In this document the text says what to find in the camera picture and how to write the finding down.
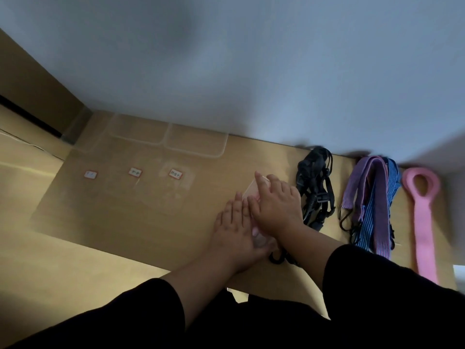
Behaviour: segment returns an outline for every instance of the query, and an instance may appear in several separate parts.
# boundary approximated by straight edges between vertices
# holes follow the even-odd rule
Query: wooden table
[[[93,149],[75,149],[69,154],[33,214],[31,228],[166,270],[189,262],[206,247],[216,214],[236,191],[245,191],[255,170],[295,184],[297,163],[308,154],[304,149],[237,136],[229,136],[224,154],[216,159],[114,138],[106,131],[97,139],[96,133],[108,118],[108,113],[94,115],[77,144],[84,150]],[[331,182],[337,206],[354,163],[334,156]],[[141,169],[142,175],[128,175],[131,167]],[[174,194],[170,194],[174,180],[167,176],[167,167],[185,173],[184,186]],[[97,178],[85,179],[86,170],[98,171]],[[321,232],[347,242],[347,233],[339,227],[338,210],[325,221]],[[433,214],[439,281],[455,288],[442,192],[434,202]],[[411,216],[412,200],[401,188],[391,207],[396,241],[392,260],[415,269]],[[228,287],[304,302],[327,315],[314,282],[287,262],[277,266],[265,260],[235,276]],[[341,296],[349,293],[342,289]]]

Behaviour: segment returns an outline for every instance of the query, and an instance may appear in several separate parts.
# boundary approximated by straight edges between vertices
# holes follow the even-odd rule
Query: pink ribbon roll
[[[422,196],[415,186],[414,178],[424,176],[428,182],[428,191]],[[439,192],[441,182],[436,174],[423,167],[413,167],[404,171],[402,176],[404,188],[415,201],[413,223],[415,230],[416,256],[418,274],[438,284],[431,203]]]

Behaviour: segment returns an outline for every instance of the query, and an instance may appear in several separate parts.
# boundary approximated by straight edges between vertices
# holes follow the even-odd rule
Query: label
[[[171,169],[168,175],[179,180],[182,177],[182,172],[176,169]]]
[[[95,179],[97,177],[97,172],[96,171],[92,171],[92,170],[87,170],[85,173],[84,173],[84,177],[86,179]]]
[[[142,170],[132,167],[127,173],[138,178],[142,174]]]

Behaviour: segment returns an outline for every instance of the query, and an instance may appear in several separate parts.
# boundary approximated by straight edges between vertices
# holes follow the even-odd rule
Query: black sleeve
[[[399,324],[424,331],[465,323],[461,293],[352,245],[341,246],[330,256],[323,297],[331,320],[348,325],[355,336],[366,334],[368,328],[392,334]]]
[[[184,333],[184,310],[178,294],[162,279],[151,279],[101,308],[84,312],[14,344],[16,347],[62,347],[112,344],[131,347],[175,344]]]

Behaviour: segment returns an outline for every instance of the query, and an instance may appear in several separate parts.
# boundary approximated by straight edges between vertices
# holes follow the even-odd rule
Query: person's right hand
[[[265,179],[255,172],[255,180],[260,193],[260,202],[249,196],[250,212],[259,228],[279,240],[279,234],[293,225],[302,224],[300,193],[294,186],[268,175],[271,182],[268,188]]]

